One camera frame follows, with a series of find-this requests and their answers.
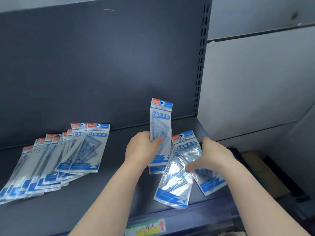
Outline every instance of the red arrow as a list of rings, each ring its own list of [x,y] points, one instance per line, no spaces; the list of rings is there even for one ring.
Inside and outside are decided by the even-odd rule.
[[[165,225],[164,222],[161,220],[161,221],[160,221],[161,231],[164,231],[164,225]]]

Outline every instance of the person's left hand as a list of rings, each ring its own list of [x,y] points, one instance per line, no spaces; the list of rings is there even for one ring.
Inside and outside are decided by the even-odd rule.
[[[149,131],[137,133],[127,145],[125,163],[144,170],[153,161],[162,141],[163,138],[159,137],[150,142]]]

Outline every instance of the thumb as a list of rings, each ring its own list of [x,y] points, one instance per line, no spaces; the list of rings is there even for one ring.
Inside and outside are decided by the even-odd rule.
[[[196,169],[202,168],[201,160],[195,160],[192,161],[191,163],[188,163],[185,167],[186,171],[194,171]]]
[[[158,146],[163,142],[163,137],[158,137],[154,139],[151,144],[157,149]]]

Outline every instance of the price label strip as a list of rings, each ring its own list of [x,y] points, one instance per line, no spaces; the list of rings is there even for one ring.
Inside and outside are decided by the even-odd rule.
[[[127,226],[125,236],[148,236],[165,232],[165,220],[160,218]]]

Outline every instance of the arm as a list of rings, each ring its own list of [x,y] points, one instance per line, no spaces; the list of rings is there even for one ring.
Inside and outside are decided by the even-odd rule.
[[[130,140],[125,162],[69,236],[124,235],[136,184],[154,159],[162,140],[156,138],[150,142],[148,131],[140,132]]]
[[[224,146],[203,139],[203,155],[187,171],[207,168],[225,178],[249,236],[309,235],[256,181]]]

